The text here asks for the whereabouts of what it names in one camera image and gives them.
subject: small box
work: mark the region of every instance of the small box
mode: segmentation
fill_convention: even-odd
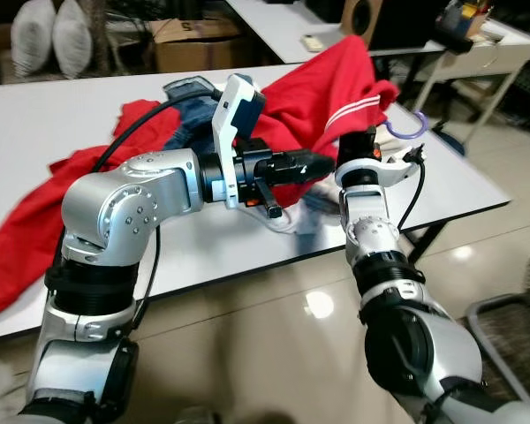
[[[149,22],[159,72],[206,71],[256,65],[251,38],[226,17]]]

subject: desk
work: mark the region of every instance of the desk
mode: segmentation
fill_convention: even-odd
[[[296,65],[235,70],[265,87]],[[48,177],[46,165],[75,149],[106,143],[123,103],[140,98],[164,100],[166,83],[200,74],[224,82],[233,70],[138,75],[102,79],[0,86],[0,223],[22,196]],[[393,125],[410,132],[418,122],[398,105],[390,107]],[[427,133],[426,184],[405,230],[444,223],[508,203],[505,193],[471,164]],[[409,178],[388,190],[391,219],[397,223],[416,188]],[[341,249],[339,222],[328,218],[314,236],[278,234],[247,214],[222,204],[162,225],[162,258],[152,295],[162,296],[243,273],[278,266]],[[136,296],[145,289],[153,256],[151,245],[140,267]],[[40,280],[0,314],[0,337],[41,324],[45,290]]]
[[[492,42],[475,44],[470,51],[463,55],[456,56],[451,53],[441,55],[432,65],[430,76],[420,91],[413,108],[414,110],[422,109],[432,86],[438,80],[507,74],[503,84],[496,90],[487,108],[473,125],[471,132],[466,137],[466,142],[487,122],[496,105],[503,99],[506,90],[519,74],[520,68],[530,59],[530,35],[494,20],[485,22],[483,29],[501,34],[503,39],[497,45]]]
[[[300,40],[311,34],[328,48],[344,38],[339,24],[327,24],[314,15],[304,2],[267,4],[263,0],[226,0],[231,8],[255,31],[273,52],[286,64],[301,64],[317,53],[309,52]],[[427,42],[420,49],[369,51],[372,57],[399,56],[443,51],[436,42]]]

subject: red cloth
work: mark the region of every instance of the red cloth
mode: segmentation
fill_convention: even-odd
[[[373,65],[363,41],[345,38],[263,90],[266,106],[254,129],[274,151],[310,148],[337,156],[333,142],[342,134],[364,131],[386,119],[383,111],[395,101],[397,89],[375,82]],[[114,130],[117,137],[158,102],[126,104]],[[109,159],[104,170],[150,150],[160,150],[179,126],[178,112],[168,109],[150,119]],[[62,228],[64,193],[87,174],[105,146],[75,152],[50,165],[52,177],[32,191],[0,227],[0,312],[51,264]],[[275,189],[282,206],[296,202],[308,185]]]

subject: floor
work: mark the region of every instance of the floor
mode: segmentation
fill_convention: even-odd
[[[456,317],[521,290],[530,257],[530,134],[487,125],[468,158],[513,201],[450,223],[418,262]],[[135,333],[138,371],[118,422],[172,423],[207,405],[231,424],[409,423],[367,373],[358,304],[342,252],[159,300]],[[0,343],[0,358],[24,375],[34,340]]]

